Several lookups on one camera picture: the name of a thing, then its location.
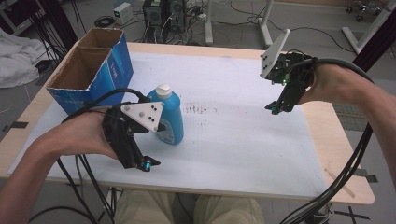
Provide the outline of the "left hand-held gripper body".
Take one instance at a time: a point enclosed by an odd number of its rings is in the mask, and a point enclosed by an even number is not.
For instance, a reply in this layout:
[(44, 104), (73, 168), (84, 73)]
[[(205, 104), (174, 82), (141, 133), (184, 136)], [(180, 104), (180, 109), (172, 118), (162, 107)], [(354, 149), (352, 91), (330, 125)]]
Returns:
[(136, 133), (164, 131), (160, 123), (163, 103), (123, 103), (111, 106), (105, 114), (103, 128), (107, 142), (117, 155), (121, 140), (133, 138)]

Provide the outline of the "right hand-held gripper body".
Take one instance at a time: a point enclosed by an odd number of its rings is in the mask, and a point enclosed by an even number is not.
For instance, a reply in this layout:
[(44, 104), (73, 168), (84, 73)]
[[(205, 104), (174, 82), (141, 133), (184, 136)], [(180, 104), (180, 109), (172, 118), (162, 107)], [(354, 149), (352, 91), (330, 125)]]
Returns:
[(261, 55), (260, 77), (272, 84), (280, 84), (285, 92), (304, 93), (313, 79), (313, 58), (298, 50), (283, 51), (290, 35), (285, 29)]

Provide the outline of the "blue bottle with white cap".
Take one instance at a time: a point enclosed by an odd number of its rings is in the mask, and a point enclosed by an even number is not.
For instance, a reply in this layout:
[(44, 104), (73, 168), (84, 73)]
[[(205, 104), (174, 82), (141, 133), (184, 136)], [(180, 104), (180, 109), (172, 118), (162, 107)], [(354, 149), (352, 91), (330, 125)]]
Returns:
[(163, 103), (160, 123), (164, 131), (157, 132), (160, 140), (170, 145), (179, 144), (184, 137), (183, 120), (180, 110), (180, 99), (167, 84), (160, 84), (148, 94), (152, 102)]

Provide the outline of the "blue cardboard box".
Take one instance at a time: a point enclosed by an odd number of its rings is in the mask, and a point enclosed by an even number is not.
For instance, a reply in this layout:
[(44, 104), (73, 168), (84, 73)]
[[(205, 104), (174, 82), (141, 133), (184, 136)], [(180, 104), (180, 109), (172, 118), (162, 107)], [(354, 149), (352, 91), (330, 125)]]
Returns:
[(91, 28), (58, 65), (47, 91), (72, 114), (110, 91), (126, 88), (133, 73), (124, 32)]

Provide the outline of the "person's left hand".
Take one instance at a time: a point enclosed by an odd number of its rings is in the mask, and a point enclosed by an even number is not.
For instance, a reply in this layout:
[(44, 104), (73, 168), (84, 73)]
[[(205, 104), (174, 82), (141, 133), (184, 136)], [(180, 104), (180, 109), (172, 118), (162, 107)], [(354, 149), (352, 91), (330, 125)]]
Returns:
[(36, 139), (49, 154), (66, 156), (98, 154), (116, 159), (117, 156), (104, 136), (99, 112), (87, 112), (72, 118)]

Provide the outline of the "person's left leg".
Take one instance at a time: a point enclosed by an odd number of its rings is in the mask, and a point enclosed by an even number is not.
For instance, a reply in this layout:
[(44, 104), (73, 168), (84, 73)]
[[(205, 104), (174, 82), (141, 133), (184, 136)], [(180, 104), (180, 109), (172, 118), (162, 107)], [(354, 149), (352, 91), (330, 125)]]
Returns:
[(115, 224), (174, 224), (174, 193), (126, 189), (117, 202)]

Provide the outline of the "person's leg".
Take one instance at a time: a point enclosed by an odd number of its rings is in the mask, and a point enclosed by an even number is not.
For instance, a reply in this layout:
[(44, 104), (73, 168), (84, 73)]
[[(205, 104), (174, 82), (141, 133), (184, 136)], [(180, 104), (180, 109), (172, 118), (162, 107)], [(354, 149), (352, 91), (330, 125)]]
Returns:
[(174, 224), (174, 193), (126, 189), (117, 202), (115, 224)]
[(195, 203), (194, 224), (265, 224), (255, 199), (201, 195)]

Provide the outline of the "white metal stand leg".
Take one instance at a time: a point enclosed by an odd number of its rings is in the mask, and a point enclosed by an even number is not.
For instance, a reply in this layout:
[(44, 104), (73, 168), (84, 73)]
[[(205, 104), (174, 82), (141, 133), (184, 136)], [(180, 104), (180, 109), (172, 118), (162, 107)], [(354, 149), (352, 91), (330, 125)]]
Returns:
[(205, 17), (205, 44), (212, 46), (214, 43), (213, 28), (212, 28), (212, 3), (213, 0), (207, 0), (207, 9)]
[(385, 22), (393, 9), (396, 8), (396, 0), (387, 0), (384, 5), (382, 12), (376, 16), (375, 20), (371, 23), (369, 28), (363, 33), (363, 35), (357, 39), (352, 31), (348, 27), (342, 27), (341, 30), (345, 35), (347, 41), (353, 50), (359, 54), (362, 48), (367, 44), (374, 33), (380, 28), (380, 26)]
[(269, 21), (269, 15), (271, 13), (273, 7), (274, 0), (267, 0), (267, 4), (265, 6), (263, 15), (259, 18), (259, 27), (262, 33), (263, 45), (266, 49), (268, 49), (272, 44), (273, 40), (270, 36), (270, 32), (268, 29), (267, 22)]

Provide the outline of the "person's right leg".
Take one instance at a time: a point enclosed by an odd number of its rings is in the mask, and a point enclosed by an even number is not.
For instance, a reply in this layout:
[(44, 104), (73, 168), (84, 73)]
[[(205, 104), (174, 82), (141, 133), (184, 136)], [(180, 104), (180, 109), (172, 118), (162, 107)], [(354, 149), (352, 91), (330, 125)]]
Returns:
[(201, 195), (195, 203), (194, 224), (265, 224), (255, 199)]

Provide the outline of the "wheeled cart base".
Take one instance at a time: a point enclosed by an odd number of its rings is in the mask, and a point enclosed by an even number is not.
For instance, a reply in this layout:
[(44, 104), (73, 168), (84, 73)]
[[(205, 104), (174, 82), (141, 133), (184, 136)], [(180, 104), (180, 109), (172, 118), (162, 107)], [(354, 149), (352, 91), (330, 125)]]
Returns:
[(352, 13), (355, 9), (358, 14), (355, 17), (357, 22), (362, 22), (365, 15), (378, 16), (383, 10), (384, 4), (381, 0), (352, 0), (346, 7), (346, 13)]

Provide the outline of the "black computer tower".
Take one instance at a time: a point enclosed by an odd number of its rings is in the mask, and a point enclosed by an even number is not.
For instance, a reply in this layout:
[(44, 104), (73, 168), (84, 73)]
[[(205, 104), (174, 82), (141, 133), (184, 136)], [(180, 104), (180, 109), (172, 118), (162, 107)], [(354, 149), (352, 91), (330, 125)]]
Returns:
[(146, 24), (144, 42), (166, 43), (168, 33), (185, 32), (185, 0), (145, 0), (142, 8)]

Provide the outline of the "white power supply box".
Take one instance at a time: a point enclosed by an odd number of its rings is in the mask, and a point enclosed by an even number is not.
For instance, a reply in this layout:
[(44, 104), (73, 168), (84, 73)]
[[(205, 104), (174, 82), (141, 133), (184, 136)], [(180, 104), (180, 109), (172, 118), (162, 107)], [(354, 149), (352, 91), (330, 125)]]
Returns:
[(115, 21), (119, 25), (123, 25), (130, 21), (133, 15), (133, 7), (130, 3), (124, 2), (113, 9)]

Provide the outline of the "black tape strip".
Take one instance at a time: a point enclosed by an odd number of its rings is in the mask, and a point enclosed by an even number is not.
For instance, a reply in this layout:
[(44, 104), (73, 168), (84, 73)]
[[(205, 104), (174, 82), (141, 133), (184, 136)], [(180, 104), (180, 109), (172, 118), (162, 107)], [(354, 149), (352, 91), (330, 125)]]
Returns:
[(370, 175), (365, 169), (357, 169), (354, 175), (365, 177), (368, 183), (377, 183), (378, 179), (376, 175)]
[(24, 121), (13, 121), (3, 128), (3, 132), (8, 133), (11, 129), (25, 129), (29, 122)]

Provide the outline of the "black metal stand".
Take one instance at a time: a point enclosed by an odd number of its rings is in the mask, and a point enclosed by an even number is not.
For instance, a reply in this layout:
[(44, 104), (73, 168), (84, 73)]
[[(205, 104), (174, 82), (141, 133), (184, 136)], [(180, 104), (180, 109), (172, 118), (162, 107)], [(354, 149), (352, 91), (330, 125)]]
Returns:
[(47, 56), (59, 63), (78, 41), (60, 0), (27, 0), (33, 14), (29, 20), (40, 40)]

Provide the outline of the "white crumpled cloth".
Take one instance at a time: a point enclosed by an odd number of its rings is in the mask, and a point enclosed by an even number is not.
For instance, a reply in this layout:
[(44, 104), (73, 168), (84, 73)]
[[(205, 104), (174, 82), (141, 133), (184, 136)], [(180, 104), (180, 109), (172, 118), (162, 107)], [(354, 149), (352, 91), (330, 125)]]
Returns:
[(0, 28), (0, 89), (25, 85), (39, 77), (35, 67), (46, 48), (37, 39), (18, 37)]

